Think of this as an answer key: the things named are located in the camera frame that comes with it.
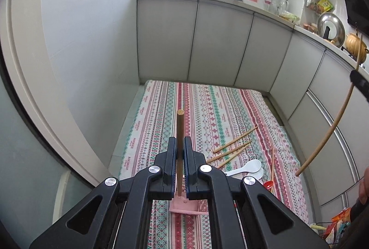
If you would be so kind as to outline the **person's right hand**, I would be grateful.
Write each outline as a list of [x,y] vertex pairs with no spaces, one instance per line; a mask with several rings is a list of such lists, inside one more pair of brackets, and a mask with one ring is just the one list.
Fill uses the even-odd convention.
[[360,181],[358,199],[362,205],[365,205],[369,197],[369,167],[365,169],[362,180]]

